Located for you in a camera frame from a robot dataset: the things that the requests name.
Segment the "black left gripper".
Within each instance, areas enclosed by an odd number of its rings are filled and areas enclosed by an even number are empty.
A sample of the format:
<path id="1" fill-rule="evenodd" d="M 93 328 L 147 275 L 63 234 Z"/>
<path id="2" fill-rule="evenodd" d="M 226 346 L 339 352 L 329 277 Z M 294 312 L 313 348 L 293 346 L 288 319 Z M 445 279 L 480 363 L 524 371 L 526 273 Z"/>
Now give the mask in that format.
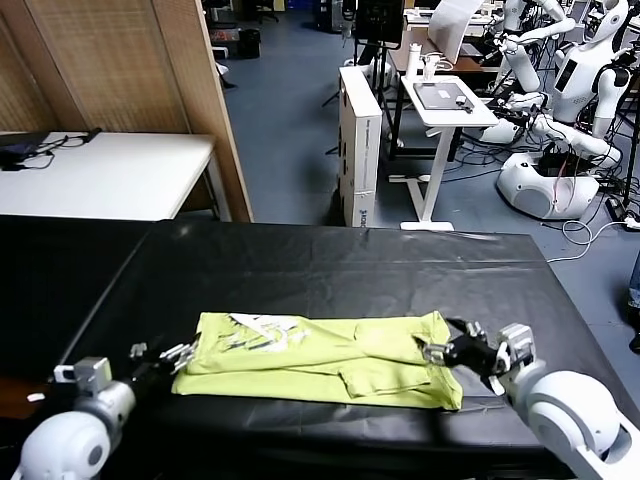
<path id="1" fill-rule="evenodd" d="M 199 335 L 188 342 L 177 344 L 168 350 L 162 350 L 158 339 L 134 343 L 130 347 L 129 359 L 137 362 L 127 379 L 127 384 L 135 396 L 145 396 L 149 392 L 166 385 L 173 374 L 177 374 L 194 358 Z"/>

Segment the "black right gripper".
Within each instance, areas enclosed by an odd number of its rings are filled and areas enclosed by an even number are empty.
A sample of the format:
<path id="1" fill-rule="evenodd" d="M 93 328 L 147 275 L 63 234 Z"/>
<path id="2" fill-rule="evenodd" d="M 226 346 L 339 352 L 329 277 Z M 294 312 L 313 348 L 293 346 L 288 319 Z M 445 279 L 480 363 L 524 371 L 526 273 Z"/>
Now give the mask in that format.
<path id="1" fill-rule="evenodd" d="M 417 336 L 413 337 L 427 363 L 449 368 L 464 366 L 485 380 L 499 373 L 498 351 L 489 344 L 479 322 L 461 318 L 446 318 L 445 321 L 456 331 L 456 334 L 451 334 L 448 343 L 428 343 Z"/>

